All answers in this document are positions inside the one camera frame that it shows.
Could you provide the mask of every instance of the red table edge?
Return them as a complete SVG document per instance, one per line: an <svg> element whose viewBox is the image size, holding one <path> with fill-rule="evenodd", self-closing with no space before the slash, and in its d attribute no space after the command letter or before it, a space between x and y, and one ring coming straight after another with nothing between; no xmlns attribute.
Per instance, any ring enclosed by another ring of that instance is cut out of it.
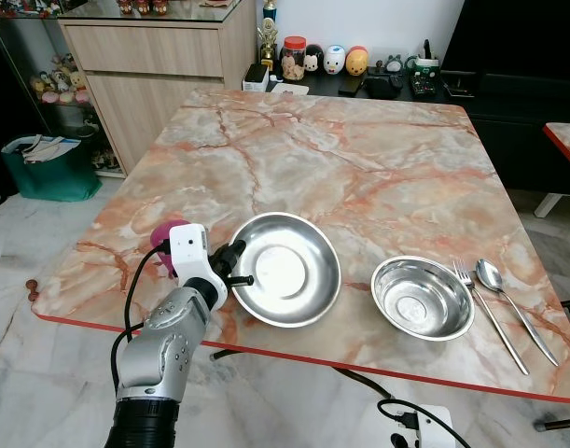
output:
<svg viewBox="0 0 570 448"><path fill-rule="evenodd" d="M544 125L544 134L552 141L552 143L564 154L564 156L570 161L570 149L561 141L560 138L548 127L548 124Z"/></svg>
<svg viewBox="0 0 570 448"><path fill-rule="evenodd" d="M69 324L69 325L75 325L78 327L86 327L86 328L90 328L90 329L104 329L106 331L114 331L114 332L118 332L118 333L121 333L123 330L125 330L125 328L123 328L123 327L113 327L110 325L94 324L94 323L90 323L90 322L82 322L79 320L67 319L64 317L56 317L53 315L39 315L38 313L34 313L34 314L37 315L42 320L48 320L49 322L56 322L59 324ZM460 382L456 382L456 381L440 380L438 378L428 378L425 376L412 375L410 373L400 373L397 371L386 371L383 369L375 369L372 367L354 366L352 364L344 364L342 362L327 361L327 360L323 360L323 359L317 359L314 357L301 357L301 356L297 356L297 355L289 355L286 353L271 352L269 350L262 350L259 348L241 347L239 345L232 345L229 343L215 343L212 341L202 341L202 345L206 345L209 347L222 348L222 349L227 348L229 350L235 350L238 352L245 352L245 353L252 353L255 355L262 355L262 356L266 356L266 357L279 357L281 359L289 359L292 361L300 361L300 362L306 362L306 363L310 363L310 364L320 364L320 365L328 366L328 367L338 367L340 369L348 369L351 371L363 371L366 373L374 373L377 375L392 376L394 378L402 378L405 380L419 381L422 383L430 383L433 385L447 385L450 387L458 387L460 389L477 390L479 392L489 392L489 393L498 394L498 395L507 395L507 396L511 396L511 397L519 397L522 399L539 399L542 401L553 401L553 402L557 402L557 403L568 403L568 404L570 404L570 398L567 398L567 397L555 397L555 396L548 396L548 395L532 394L529 392L520 392L518 390L502 389L499 387L491 387L491 386L487 386L487 385L470 385L467 383L460 383Z"/></svg>

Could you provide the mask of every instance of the metal plate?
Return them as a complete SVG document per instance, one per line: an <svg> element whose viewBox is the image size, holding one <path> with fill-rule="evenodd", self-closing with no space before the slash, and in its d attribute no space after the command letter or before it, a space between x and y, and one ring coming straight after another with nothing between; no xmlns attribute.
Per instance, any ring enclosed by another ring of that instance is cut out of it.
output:
<svg viewBox="0 0 570 448"><path fill-rule="evenodd" d="M394 257L371 277L371 294L398 329L428 341L467 332L475 317L473 298L447 268L421 257Z"/></svg>
<svg viewBox="0 0 570 448"><path fill-rule="evenodd" d="M341 266L334 247L311 222L287 213L265 213L238 229L231 243L247 248L232 276L252 274L251 287L234 287L239 303L276 327L312 324L334 304Z"/></svg>

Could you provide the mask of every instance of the marble table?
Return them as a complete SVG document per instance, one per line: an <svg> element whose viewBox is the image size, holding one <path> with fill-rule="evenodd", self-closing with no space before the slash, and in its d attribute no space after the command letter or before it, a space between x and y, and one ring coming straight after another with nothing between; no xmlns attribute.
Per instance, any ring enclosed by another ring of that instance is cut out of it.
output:
<svg viewBox="0 0 570 448"><path fill-rule="evenodd" d="M301 329L266 325L233 298L204 343L441 385L570 402L570 325L463 108L241 91L196 91L46 284L33 311L122 330L133 273L161 222L203 223L213 248L268 211L316 224L340 258L337 302ZM506 279L550 350L510 306L480 288L531 374L524 376L478 308L463 337L412 338L380 314L374 268L400 254L450 265L484 257ZM132 322L175 286L158 260L135 290Z"/></svg>
<svg viewBox="0 0 570 448"><path fill-rule="evenodd" d="M544 133L570 161L570 123L546 123ZM563 197L559 193L548 193L534 211L537 217L546 217L550 210Z"/></svg>

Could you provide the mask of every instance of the wooden cabinet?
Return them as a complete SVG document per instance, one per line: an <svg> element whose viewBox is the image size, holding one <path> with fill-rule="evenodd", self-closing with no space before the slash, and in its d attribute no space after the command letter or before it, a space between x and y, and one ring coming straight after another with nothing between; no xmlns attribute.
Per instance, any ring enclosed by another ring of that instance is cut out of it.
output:
<svg viewBox="0 0 570 448"><path fill-rule="evenodd" d="M255 0L239 1L223 21L76 14L60 24L126 174L192 90L238 90L256 58Z"/></svg>

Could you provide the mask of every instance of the cabinet drawer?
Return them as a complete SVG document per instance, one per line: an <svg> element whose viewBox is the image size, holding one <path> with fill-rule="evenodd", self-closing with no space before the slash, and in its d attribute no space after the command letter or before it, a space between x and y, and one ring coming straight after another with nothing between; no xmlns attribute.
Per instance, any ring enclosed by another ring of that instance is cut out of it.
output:
<svg viewBox="0 0 570 448"><path fill-rule="evenodd" d="M88 81L127 174L191 91L224 86L218 79L174 77L162 79L88 75Z"/></svg>
<svg viewBox="0 0 570 448"><path fill-rule="evenodd" d="M217 30L67 26L84 70L222 77Z"/></svg>

